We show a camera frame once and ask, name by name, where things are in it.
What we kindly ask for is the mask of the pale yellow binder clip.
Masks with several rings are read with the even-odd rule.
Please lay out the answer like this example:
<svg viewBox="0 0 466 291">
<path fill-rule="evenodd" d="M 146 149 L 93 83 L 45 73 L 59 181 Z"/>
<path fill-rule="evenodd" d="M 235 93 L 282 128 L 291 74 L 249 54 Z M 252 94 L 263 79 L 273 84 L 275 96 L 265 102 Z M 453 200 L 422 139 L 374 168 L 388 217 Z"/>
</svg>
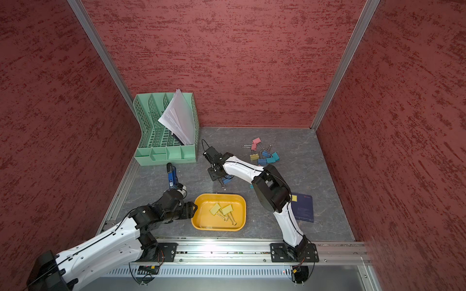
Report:
<svg viewBox="0 0 466 291">
<path fill-rule="evenodd" d="M 233 226 L 237 225 L 237 222 L 233 217 L 233 206 L 231 204 L 222 208 L 221 211 L 222 211 L 222 214 L 231 221 Z"/>
</svg>

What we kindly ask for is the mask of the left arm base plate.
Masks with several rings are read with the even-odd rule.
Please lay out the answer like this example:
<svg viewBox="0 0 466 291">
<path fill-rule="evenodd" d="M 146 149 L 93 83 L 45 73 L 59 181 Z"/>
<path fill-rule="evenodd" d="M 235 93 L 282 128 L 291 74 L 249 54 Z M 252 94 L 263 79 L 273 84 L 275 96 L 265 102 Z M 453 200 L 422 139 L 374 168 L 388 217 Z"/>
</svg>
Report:
<svg viewBox="0 0 466 291">
<path fill-rule="evenodd" d="M 137 262 L 143 263 L 172 263 L 177 253 L 178 244 L 175 242 L 159 242 L 156 246 L 144 249 Z"/>
</svg>

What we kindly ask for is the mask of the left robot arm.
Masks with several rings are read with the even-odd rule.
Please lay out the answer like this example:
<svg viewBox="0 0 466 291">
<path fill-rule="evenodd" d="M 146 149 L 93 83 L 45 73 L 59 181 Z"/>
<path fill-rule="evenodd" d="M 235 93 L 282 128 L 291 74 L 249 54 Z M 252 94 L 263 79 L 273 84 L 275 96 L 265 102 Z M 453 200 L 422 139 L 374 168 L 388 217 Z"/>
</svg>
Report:
<svg viewBox="0 0 466 291">
<path fill-rule="evenodd" d="M 153 231 L 162 224 L 191 219 L 194 202 L 185 202 L 179 190 L 169 189 L 152 204 L 136 207 L 116 226 L 58 254 L 40 255 L 27 280 L 28 291 L 78 291 L 123 264 L 164 263 L 174 251 L 166 250 Z"/>
</svg>

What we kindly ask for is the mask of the yellow plastic storage box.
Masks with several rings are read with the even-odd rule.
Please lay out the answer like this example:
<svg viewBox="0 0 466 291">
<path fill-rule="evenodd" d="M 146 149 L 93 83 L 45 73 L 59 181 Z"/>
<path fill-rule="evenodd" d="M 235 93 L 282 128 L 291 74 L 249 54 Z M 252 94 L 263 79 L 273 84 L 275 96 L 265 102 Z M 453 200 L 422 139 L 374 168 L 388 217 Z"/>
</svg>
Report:
<svg viewBox="0 0 466 291">
<path fill-rule="evenodd" d="M 246 224 L 246 201 L 240 195 L 202 194 L 195 205 L 191 223 L 197 230 L 238 232 Z"/>
</svg>

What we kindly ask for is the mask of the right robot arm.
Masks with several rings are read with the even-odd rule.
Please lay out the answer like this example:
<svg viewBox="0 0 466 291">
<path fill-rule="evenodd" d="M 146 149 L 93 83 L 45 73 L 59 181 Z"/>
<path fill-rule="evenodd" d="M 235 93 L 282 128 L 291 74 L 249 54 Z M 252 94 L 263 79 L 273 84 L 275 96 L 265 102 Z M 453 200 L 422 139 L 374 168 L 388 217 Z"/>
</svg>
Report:
<svg viewBox="0 0 466 291">
<path fill-rule="evenodd" d="M 261 205 L 274 214 L 288 256 L 295 261 L 303 257 L 309 240 L 297 224 L 291 206 L 291 189 L 278 170 L 270 164 L 255 166 L 231 153 L 221 154 L 212 146 L 204 150 L 203 156 L 210 163 L 208 173 L 213 181 L 229 175 L 253 186 Z"/>
</svg>

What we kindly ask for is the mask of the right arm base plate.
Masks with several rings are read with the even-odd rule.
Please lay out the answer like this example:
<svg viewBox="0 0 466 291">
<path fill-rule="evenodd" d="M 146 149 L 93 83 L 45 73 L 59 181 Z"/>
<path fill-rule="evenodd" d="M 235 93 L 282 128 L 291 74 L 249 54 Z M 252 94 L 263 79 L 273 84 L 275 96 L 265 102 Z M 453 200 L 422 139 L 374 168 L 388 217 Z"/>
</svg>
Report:
<svg viewBox="0 0 466 291">
<path fill-rule="evenodd" d="M 284 242 L 271 243 L 269 247 L 273 263 L 318 263 L 320 261 L 316 245 L 308 241 L 297 247 L 291 247 Z"/>
</svg>

